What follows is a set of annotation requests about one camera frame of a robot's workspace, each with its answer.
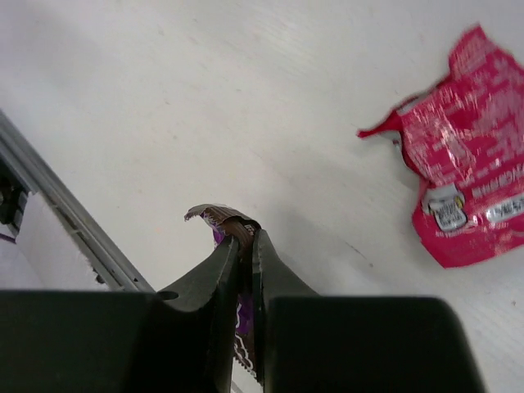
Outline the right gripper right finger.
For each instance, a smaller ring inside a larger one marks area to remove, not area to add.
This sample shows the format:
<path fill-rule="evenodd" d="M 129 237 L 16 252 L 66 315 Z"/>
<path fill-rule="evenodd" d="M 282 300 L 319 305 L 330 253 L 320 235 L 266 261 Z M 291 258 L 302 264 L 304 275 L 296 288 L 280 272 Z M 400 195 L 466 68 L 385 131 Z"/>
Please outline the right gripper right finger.
<path fill-rule="evenodd" d="M 321 296 L 253 243 L 255 375 L 267 392 L 483 392 L 457 314 L 430 296 Z"/>

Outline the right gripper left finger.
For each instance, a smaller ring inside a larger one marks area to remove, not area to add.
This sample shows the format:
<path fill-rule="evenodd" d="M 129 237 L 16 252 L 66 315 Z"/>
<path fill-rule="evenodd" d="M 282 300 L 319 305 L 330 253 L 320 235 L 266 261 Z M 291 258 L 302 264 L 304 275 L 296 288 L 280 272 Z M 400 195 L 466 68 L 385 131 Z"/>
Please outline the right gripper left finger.
<path fill-rule="evenodd" d="M 3 291 L 4 392 L 227 392 L 239 243 L 163 291 Z"/>

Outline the brown M&M's packet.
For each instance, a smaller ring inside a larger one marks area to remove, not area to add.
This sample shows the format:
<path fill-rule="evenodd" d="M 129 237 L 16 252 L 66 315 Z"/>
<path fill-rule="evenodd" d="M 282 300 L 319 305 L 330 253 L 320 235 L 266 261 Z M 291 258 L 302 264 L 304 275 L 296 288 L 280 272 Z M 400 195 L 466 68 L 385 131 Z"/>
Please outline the brown M&M's packet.
<path fill-rule="evenodd" d="M 193 206 L 184 215 L 186 221 L 202 218 L 212 229 L 214 243 L 218 246 L 226 237 L 239 242 L 240 283 L 237 294 L 236 325 L 233 341 L 235 360 L 252 376 L 256 376 L 254 306 L 252 275 L 252 250 L 259 223 L 226 205 L 203 204 Z"/>

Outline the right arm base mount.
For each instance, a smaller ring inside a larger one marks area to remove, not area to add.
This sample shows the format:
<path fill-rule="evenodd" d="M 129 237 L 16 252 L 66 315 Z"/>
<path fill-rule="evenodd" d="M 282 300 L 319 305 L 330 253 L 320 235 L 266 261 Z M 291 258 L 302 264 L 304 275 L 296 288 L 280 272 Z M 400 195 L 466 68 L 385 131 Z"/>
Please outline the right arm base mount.
<path fill-rule="evenodd" d="M 29 189 L 11 166 L 1 162 L 1 224 L 16 237 L 20 231 Z"/>

